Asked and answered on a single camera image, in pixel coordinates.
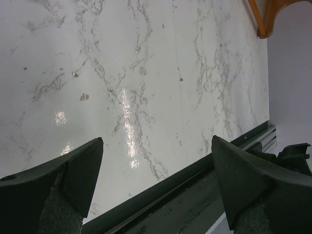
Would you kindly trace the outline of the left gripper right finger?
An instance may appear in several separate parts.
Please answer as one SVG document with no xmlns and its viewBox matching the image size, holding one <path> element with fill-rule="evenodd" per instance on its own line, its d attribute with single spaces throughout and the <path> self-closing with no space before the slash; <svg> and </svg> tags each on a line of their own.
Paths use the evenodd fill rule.
<svg viewBox="0 0 312 234">
<path fill-rule="evenodd" d="M 212 153 L 234 156 L 236 173 L 219 182 L 230 230 L 236 234 L 309 234 L 312 176 L 277 166 L 214 136 Z"/>
</svg>

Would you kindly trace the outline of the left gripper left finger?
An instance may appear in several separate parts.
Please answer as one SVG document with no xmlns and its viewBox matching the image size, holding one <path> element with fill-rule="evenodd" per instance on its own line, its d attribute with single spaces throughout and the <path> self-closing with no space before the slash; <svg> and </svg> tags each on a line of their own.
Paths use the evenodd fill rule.
<svg viewBox="0 0 312 234">
<path fill-rule="evenodd" d="M 0 180 L 2 234 L 79 234 L 103 156 L 98 137 L 71 152 Z"/>
</svg>

